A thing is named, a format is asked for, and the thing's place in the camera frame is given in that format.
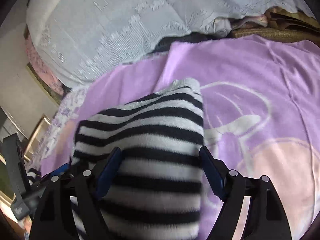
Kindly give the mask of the black white striped sweater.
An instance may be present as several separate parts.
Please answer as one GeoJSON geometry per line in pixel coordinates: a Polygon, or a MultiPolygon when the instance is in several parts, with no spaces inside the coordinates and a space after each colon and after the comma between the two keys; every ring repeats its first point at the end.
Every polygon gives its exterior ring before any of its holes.
{"type": "Polygon", "coordinates": [[[192,78],[79,123],[73,165],[93,168],[115,147],[124,156],[100,201],[112,239],[196,239],[203,134],[200,85],[192,78]]]}

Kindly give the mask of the dark navy striped garment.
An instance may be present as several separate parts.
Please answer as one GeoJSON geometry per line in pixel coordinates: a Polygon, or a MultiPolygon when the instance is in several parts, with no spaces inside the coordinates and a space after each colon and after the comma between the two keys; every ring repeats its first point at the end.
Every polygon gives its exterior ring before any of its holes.
{"type": "Polygon", "coordinates": [[[41,172],[34,168],[31,168],[27,171],[27,179],[29,181],[29,184],[33,185],[41,179],[41,172]]]}

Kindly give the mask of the floral lavender bedsheet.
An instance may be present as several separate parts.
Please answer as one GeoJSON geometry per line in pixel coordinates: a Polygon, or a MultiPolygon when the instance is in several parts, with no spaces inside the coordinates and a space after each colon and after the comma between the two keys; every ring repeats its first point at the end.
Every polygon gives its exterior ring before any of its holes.
{"type": "Polygon", "coordinates": [[[78,111],[84,103],[88,89],[88,85],[76,87],[62,99],[31,161],[25,165],[26,170],[34,169],[47,174],[69,162],[70,153],[64,157],[63,147],[74,128],[74,121],[78,117],[78,111]]]}

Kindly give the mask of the wooden framed furniture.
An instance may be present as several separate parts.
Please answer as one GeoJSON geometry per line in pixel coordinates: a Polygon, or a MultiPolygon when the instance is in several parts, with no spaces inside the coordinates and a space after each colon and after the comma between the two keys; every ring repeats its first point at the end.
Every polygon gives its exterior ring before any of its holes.
{"type": "Polygon", "coordinates": [[[40,144],[41,138],[44,136],[44,133],[49,128],[50,124],[51,120],[43,114],[31,135],[27,137],[12,115],[1,108],[1,202],[5,205],[10,206],[15,195],[9,183],[9,176],[5,166],[5,157],[2,153],[4,139],[12,134],[16,134],[20,141],[20,148],[24,155],[24,161],[28,163],[31,161],[33,154],[40,144]]]}

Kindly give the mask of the pink floral pillow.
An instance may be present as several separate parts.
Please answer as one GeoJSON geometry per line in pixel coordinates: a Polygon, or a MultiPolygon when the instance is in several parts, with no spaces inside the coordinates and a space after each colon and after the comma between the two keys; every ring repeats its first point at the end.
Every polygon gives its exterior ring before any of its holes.
{"type": "Polygon", "coordinates": [[[49,94],[55,103],[60,105],[64,97],[71,89],[62,84],[50,68],[43,62],[40,55],[36,51],[28,26],[24,29],[25,49],[29,60],[28,68],[35,76],[35,79],[40,83],[40,86],[49,94]]]}

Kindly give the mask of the purple fleece blanket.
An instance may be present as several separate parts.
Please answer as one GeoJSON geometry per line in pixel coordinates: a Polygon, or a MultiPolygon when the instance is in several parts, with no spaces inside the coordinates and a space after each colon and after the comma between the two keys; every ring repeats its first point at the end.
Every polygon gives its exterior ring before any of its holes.
{"type": "MultiPolygon", "coordinates": [[[[118,66],[89,85],[63,156],[71,160],[81,121],[187,78],[200,85],[203,146],[243,176],[269,176],[300,239],[319,213],[319,48],[310,41],[175,42],[118,66]]],[[[222,206],[203,172],[201,183],[196,239],[207,238],[222,206]]]]}

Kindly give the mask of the white lace cover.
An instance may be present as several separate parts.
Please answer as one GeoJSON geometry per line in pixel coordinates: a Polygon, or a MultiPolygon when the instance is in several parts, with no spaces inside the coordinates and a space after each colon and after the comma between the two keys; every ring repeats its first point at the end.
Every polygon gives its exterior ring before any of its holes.
{"type": "Polygon", "coordinates": [[[137,61],[164,37],[225,37],[231,18],[273,7],[313,16],[304,0],[30,0],[27,26],[40,58],[73,88],[137,61]]]}

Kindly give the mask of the brown woven mat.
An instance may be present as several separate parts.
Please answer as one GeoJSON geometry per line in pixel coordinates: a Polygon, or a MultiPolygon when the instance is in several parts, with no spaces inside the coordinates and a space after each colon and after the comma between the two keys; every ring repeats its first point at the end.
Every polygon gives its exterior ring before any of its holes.
{"type": "Polygon", "coordinates": [[[308,40],[319,46],[319,22],[301,10],[291,13],[274,7],[259,16],[229,21],[232,31],[228,36],[232,38],[259,35],[267,40],[283,43],[308,40]]]}

